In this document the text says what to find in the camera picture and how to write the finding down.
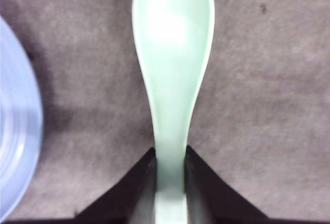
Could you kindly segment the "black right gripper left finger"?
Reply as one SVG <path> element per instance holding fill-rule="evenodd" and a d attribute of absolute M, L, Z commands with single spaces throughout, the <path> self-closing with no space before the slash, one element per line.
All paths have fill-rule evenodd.
<path fill-rule="evenodd" d="M 153 223 L 157 163 L 150 148 L 116 185 L 91 203 L 75 223 Z"/>

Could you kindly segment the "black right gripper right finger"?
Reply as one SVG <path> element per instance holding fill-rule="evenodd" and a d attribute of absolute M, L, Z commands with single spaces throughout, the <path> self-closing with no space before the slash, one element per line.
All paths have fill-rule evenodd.
<path fill-rule="evenodd" d="M 191 223 L 263 223 L 268 216 L 240 195 L 187 146 L 185 190 Z"/>

